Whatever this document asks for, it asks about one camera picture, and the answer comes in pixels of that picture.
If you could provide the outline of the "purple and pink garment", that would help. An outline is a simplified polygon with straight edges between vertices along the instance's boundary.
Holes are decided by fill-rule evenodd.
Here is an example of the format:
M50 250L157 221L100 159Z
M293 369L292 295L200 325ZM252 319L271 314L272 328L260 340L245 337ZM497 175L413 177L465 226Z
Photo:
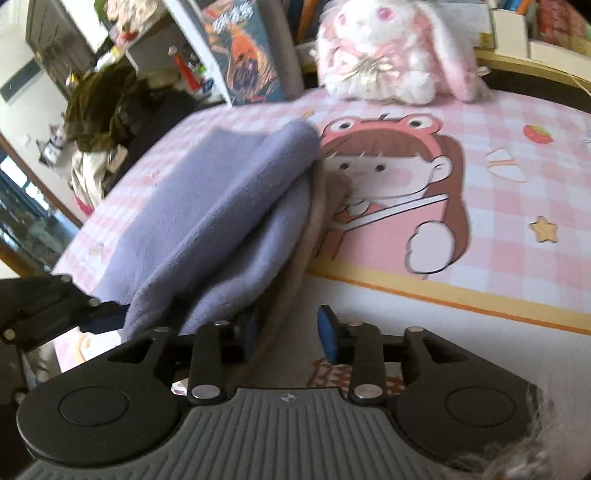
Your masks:
M270 133L211 130L160 181L119 238L94 288L126 307L129 341L222 320L245 335L238 386L263 363L290 313L329 219L349 191L325 171L314 125Z

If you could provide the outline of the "pink checkered desk mat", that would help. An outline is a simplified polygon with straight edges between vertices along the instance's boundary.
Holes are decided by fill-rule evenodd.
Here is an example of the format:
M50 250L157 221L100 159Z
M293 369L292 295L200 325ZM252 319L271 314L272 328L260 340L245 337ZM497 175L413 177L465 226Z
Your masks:
M315 312L389 333L420 325L572 395L590 391L590 117L499 92L422 108L342 102L214 107L156 144L86 221L57 264L84 290L165 176L211 130L318 128L329 172L355 183L249 382L329 386Z

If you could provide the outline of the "pink white plush bunny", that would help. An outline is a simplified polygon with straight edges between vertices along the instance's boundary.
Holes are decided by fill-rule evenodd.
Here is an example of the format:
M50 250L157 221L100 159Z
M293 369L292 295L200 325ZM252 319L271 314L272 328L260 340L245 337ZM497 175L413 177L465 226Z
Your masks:
M424 106L490 94L470 39L431 1L329 1L311 56L318 85L341 99Z

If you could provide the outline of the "Harry Potter book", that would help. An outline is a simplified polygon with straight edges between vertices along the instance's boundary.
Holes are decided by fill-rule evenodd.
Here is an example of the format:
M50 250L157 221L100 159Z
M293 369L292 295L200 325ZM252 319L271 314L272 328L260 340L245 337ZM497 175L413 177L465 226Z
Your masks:
M181 5L198 34L199 56L228 105L283 101L286 95L256 1Z

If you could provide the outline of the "wooden bookshelf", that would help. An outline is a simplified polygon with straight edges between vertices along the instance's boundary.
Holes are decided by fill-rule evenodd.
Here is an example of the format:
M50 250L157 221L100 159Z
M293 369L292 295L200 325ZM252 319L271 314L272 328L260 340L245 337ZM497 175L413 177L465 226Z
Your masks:
M486 82L494 89L540 97L576 89L590 95L590 81L535 62L530 55L527 59L517 59L484 49L476 49L475 54L479 64L490 70Z

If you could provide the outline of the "white pen holder box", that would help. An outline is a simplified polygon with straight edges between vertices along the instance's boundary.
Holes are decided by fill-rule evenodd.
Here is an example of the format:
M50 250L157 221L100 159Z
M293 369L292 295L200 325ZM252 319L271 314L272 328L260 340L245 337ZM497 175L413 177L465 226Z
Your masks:
M524 16L511 10L491 11L495 33L496 53L517 59L529 57L529 38Z

